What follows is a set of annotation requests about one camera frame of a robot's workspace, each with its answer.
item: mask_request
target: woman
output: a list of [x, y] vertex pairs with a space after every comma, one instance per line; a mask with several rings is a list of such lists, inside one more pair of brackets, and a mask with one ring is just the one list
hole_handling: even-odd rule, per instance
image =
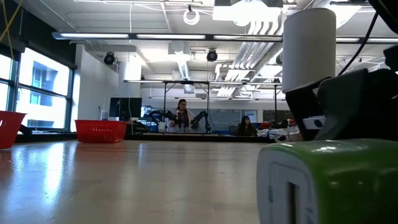
[[175, 110], [175, 114], [177, 115], [176, 124], [174, 121], [170, 121], [170, 131], [169, 132], [193, 132], [190, 128], [191, 120], [193, 120], [193, 113], [187, 109], [187, 101], [181, 99], [178, 102], [177, 109]]
[[248, 116], [243, 116], [241, 124], [239, 125], [238, 130], [236, 131], [237, 136], [246, 136], [246, 137], [251, 137], [255, 136], [257, 137], [257, 130], [251, 125], [250, 123], [250, 118]]

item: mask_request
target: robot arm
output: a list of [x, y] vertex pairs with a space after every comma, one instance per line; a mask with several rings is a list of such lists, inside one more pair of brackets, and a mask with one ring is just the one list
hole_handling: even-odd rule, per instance
[[196, 117], [194, 117], [194, 119], [191, 121], [192, 129], [198, 129], [198, 128], [199, 128], [199, 121], [200, 121], [202, 118], [205, 118], [205, 121], [206, 121], [206, 125], [205, 125], [206, 133], [210, 133], [211, 128], [210, 128], [209, 122], [208, 122], [208, 120], [207, 120], [207, 117], [208, 117], [208, 113], [207, 113], [206, 111], [200, 112], [200, 113], [199, 113]]
[[171, 111], [166, 111], [166, 112], [163, 112], [163, 111], [151, 111], [148, 114], [148, 116], [150, 118], [152, 118], [153, 121], [155, 121], [156, 125], [159, 125], [161, 120], [159, 118], [156, 118], [154, 115], [161, 115], [161, 116], [163, 116], [165, 118], [168, 118], [171, 121], [174, 121], [176, 123], [178, 122], [177, 121], [177, 115], [173, 114]]

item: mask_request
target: computer monitor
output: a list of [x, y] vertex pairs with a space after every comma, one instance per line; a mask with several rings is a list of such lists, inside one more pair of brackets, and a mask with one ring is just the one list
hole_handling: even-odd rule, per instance
[[109, 117], [117, 117], [120, 121], [141, 117], [142, 98], [111, 98]]

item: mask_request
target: red plastic basket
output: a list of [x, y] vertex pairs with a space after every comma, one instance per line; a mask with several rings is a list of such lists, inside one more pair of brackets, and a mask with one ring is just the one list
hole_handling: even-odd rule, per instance
[[115, 143], [122, 141], [126, 123], [121, 121], [75, 120], [77, 140], [86, 143]]
[[0, 149], [12, 147], [25, 115], [24, 113], [0, 111]]

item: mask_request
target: white container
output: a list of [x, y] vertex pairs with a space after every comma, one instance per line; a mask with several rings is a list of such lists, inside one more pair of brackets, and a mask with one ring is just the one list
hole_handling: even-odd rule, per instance
[[284, 24], [282, 92], [336, 75], [336, 15], [307, 9]]

